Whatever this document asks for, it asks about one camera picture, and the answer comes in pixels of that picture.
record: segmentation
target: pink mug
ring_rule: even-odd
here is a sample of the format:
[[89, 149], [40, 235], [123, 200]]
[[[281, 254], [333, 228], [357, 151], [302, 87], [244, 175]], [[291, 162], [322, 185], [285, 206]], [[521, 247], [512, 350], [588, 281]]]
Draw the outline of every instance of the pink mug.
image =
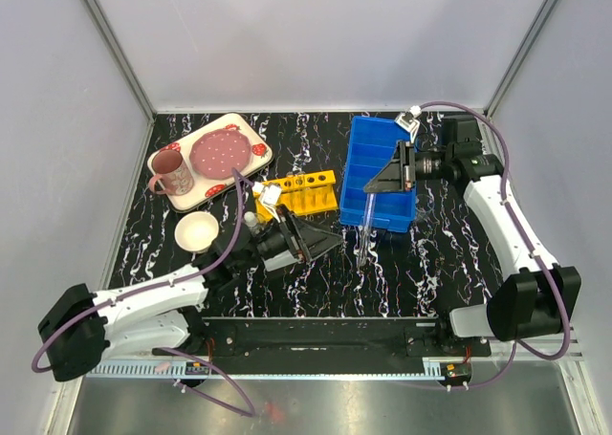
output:
[[[175, 150], [160, 151], [153, 158], [151, 167], [156, 172], [149, 180], [149, 189], [152, 192], [182, 196], [193, 188], [193, 176], [180, 152]], [[156, 182], [160, 182], [164, 189], [156, 190]]]

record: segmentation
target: white cap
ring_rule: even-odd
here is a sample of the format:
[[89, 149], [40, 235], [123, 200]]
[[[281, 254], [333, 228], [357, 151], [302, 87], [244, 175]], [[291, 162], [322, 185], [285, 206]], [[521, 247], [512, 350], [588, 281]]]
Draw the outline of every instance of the white cap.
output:
[[261, 196], [259, 196], [259, 202], [264, 206], [274, 207], [278, 203], [278, 200], [280, 199], [280, 193], [282, 192], [283, 190], [279, 185], [266, 185], [263, 192], [261, 193]]
[[264, 190], [264, 184], [255, 182], [251, 188], [255, 193], [261, 193]]
[[412, 105], [410, 107], [410, 113], [412, 114], [413, 118], [418, 118], [421, 116], [421, 107], [418, 105]]
[[249, 228], [254, 228], [259, 225], [259, 220], [257, 220], [257, 215], [252, 212], [245, 212], [245, 225]]

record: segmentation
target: yellow test tube rack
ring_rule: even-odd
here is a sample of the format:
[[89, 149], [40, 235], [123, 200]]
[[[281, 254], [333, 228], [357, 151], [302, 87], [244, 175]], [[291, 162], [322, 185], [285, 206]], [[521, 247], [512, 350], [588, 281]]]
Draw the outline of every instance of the yellow test tube rack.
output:
[[[313, 213], [338, 210], [338, 201], [334, 192], [336, 176], [333, 170], [323, 170], [312, 174], [295, 174], [284, 179], [262, 182], [263, 185], [277, 184], [282, 188], [278, 204], [284, 204], [295, 215], [311, 215]], [[258, 201], [257, 213], [266, 222], [272, 220], [272, 215]]]

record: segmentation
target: white wall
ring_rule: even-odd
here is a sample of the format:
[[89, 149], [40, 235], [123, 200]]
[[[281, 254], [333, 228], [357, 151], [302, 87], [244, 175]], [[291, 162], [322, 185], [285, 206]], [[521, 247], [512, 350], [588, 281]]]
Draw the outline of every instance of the white wall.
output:
[[99, 0], [156, 109], [485, 106], [542, 0]]
[[494, 119], [525, 214], [582, 275], [574, 324], [612, 427], [610, 19], [610, 0], [561, 0]]
[[30, 362], [63, 291], [97, 287], [146, 120], [79, 0], [0, 0], [0, 432], [38, 433]]

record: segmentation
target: blue plastic crate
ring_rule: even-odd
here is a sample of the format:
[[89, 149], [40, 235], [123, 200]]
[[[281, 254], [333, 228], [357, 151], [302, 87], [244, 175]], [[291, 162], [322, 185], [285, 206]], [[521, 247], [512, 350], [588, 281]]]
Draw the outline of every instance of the blue plastic crate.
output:
[[[353, 118], [340, 196], [343, 225], [361, 225], [366, 198], [363, 187], [389, 162], [397, 141], [409, 140], [409, 134], [393, 120]], [[408, 193], [377, 194], [372, 226], [407, 232], [414, 214], [414, 189]]]

